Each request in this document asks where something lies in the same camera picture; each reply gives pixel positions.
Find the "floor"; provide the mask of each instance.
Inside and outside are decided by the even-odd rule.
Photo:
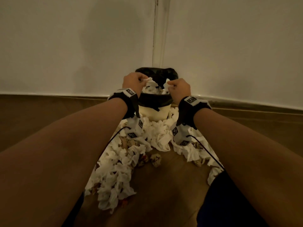
[[[48,96],[0,95],[0,151],[53,121],[102,101]],[[303,114],[214,108],[303,156]],[[131,186],[137,192],[114,214],[98,209],[96,196],[85,198],[75,226],[196,226],[210,168],[187,163],[173,151],[161,152],[161,166],[136,169]]]

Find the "wristband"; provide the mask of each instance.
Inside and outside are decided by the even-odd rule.
[[[120,98],[123,99],[123,101],[127,105],[127,112],[123,119],[126,118],[132,118],[134,117],[134,114],[136,113],[136,116],[140,118],[139,114],[139,106],[138,106],[138,95],[134,90],[131,88],[123,88],[115,91],[112,95],[108,97],[107,100],[113,99],[113,98]]]
[[[184,97],[179,103],[179,117],[176,125],[189,125],[197,130],[194,124],[194,115],[202,108],[211,110],[207,100],[197,99],[193,96]]]

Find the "hand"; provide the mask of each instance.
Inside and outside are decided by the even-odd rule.
[[[190,85],[184,79],[171,80],[167,82],[169,85],[173,85],[168,87],[169,93],[172,96],[174,102],[179,106],[181,99],[185,96],[191,96]]]
[[[138,98],[142,92],[143,87],[146,85],[145,79],[148,77],[140,72],[132,72],[124,77],[122,88],[131,88],[133,89]]]

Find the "black plastic bag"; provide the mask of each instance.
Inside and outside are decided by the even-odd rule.
[[[141,72],[151,77],[162,89],[164,88],[163,84],[165,84],[166,79],[178,79],[178,74],[173,68],[138,68],[136,72]],[[172,101],[170,94],[157,95],[141,93],[138,104],[142,107],[150,107],[156,111],[160,111],[159,107],[168,106]]]

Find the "white wall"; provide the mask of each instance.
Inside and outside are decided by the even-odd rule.
[[[303,109],[303,0],[171,0],[163,66],[195,95]]]
[[[154,0],[0,0],[0,93],[109,95],[152,65]]]

